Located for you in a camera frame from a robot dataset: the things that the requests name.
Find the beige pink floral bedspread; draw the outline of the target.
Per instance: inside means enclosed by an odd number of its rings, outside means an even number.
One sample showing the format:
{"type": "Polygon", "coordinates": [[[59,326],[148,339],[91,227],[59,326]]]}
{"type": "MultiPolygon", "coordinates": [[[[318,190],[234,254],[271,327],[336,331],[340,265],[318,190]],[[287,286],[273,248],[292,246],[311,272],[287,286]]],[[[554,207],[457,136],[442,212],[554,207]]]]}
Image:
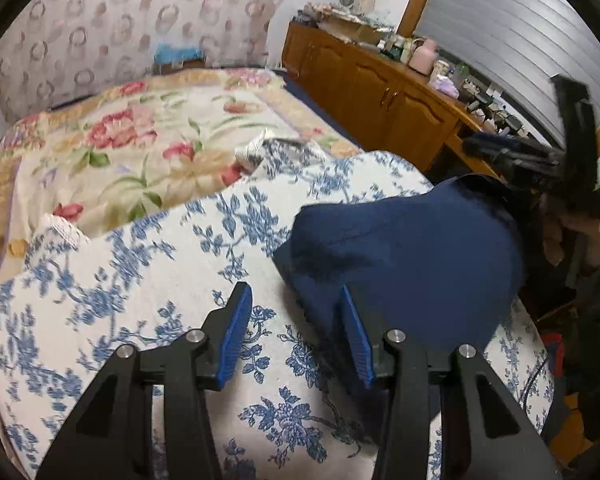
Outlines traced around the beige pink floral bedspread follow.
{"type": "Polygon", "coordinates": [[[242,176],[237,151],[263,133],[358,152],[263,68],[151,77],[18,120],[0,142],[0,284],[49,214],[96,237],[219,192],[242,176]]]}

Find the cardboard box with clutter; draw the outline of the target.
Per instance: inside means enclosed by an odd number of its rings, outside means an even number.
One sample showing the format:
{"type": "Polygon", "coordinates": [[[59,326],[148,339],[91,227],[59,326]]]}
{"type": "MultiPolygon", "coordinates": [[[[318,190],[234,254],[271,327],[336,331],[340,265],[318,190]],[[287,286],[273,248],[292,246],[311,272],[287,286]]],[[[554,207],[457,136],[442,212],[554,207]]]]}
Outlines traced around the cardboard box with clutter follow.
{"type": "Polygon", "coordinates": [[[350,44],[378,44],[394,34],[393,26],[341,6],[309,2],[302,11],[323,32],[350,44]]]}

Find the navy blue garment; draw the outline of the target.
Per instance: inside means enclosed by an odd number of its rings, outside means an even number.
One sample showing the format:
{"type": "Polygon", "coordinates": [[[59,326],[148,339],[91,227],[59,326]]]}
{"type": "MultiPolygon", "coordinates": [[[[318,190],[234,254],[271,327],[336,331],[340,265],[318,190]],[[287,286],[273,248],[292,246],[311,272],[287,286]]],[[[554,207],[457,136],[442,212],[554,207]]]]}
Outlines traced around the navy blue garment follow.
{"type": "Polygon", "coordinates": [[[339,319],[343,286],[432,350],[483,350],[524,281],[528,213],[519,192],[481,174],[411,197],[300,209],[273,261],[361,412],[384,397],[356,377],[339,319]]]}

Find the grey window shutter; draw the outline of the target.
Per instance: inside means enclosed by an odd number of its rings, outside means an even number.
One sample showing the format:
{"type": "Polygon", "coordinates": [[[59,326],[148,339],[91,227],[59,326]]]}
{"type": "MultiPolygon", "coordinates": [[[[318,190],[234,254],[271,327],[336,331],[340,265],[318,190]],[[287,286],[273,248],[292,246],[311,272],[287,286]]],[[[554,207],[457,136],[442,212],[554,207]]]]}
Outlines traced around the grey window shutter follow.
{"type": "Polygon", "coordinates": [[[548,140],[564,142],[557,74],[586,84],[600,120],[600,42],[567,0],[427,0],[416,32],[501,87],[548,140]]]}

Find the wooden sideboard cabinet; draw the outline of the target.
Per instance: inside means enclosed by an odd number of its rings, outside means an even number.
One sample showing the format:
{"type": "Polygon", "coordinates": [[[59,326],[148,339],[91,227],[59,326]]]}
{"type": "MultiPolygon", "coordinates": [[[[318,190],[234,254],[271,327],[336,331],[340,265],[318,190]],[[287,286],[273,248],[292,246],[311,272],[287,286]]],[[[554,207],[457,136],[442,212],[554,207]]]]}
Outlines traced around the wooden sideboard cabinet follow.
{"type": "Polygon", "coordinates": [[[449,151],[468,169],[496,172],[462,148],[481,129],[457,100],[405,65],[291,22],[282,54],[290,78],[366,151],[393,152],[425,172],[449,151]]]}

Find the lilac pouch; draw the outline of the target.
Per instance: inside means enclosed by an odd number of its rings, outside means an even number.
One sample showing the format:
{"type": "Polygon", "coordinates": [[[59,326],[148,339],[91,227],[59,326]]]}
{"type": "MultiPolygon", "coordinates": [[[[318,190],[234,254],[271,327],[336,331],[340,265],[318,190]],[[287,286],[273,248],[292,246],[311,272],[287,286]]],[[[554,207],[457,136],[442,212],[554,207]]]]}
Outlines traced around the lilac pouch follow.
{"type": "Polygon", "coordinates": [[[457,100],[460,92],[453,84],[453,81],[445,75],[434,75],[428,81],[428,86],[435,92],[448,96],[451,99],[457,100]]]}

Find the pink jar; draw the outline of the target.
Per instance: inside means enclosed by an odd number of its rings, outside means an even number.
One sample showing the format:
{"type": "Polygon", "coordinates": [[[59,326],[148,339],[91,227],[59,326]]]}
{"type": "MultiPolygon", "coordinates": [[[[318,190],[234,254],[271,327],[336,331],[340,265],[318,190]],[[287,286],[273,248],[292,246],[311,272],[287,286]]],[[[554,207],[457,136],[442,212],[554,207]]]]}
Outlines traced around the pink jar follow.
{"type": "Polygon", "coordinates": [[[422,76],[429,76],[438,58],[437,47],[434,40],[425,39],[413,52],[408,62],[410,69],[422,76]]]}

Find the circle patterned curtain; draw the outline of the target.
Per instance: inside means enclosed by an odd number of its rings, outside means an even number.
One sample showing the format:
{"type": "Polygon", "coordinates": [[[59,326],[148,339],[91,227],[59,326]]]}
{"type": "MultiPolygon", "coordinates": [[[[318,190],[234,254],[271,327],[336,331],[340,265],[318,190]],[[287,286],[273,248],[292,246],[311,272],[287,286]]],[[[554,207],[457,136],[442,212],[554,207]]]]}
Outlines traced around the circle patterned curtain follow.
{"type": "Polygon", "coordinates": [[[262,65],[283,0],[30,0],[0,40],[6,122],[139,80],[161,47],[262,65]]]}

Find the blue floral white blanket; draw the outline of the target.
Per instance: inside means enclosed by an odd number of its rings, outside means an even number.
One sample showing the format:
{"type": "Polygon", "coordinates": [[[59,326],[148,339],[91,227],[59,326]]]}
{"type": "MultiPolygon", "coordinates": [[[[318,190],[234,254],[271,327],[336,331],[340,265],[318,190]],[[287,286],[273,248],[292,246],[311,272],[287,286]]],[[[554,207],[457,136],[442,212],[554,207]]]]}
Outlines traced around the blue floral white blanket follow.
{"type": "Polygon", "coordinates": [[[209,396],[227,479],[367,479],[376,448],[274,266],[301,207],[425,193],[386,152],[344,159],[266,142],[226,190],[72,246],[35,235],[0,285],[0,417],[28,478],[110,354],[170,344],[248,283],[254,307],[227,387],[209,396]]]}

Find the turquoise cloth item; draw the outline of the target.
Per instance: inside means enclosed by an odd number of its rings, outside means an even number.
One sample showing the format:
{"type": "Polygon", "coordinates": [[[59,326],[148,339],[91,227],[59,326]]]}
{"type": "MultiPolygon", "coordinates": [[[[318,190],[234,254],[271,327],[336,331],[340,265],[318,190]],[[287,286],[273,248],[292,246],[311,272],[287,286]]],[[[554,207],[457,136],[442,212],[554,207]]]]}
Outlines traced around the turquoise cloth item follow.
{"type": "Polygon", "coordinates": [[[169,75],[190,68],[204,68],[204,52],[197,47],[172,47],[160,44],[154,54],[154,75],[169,75]]]}

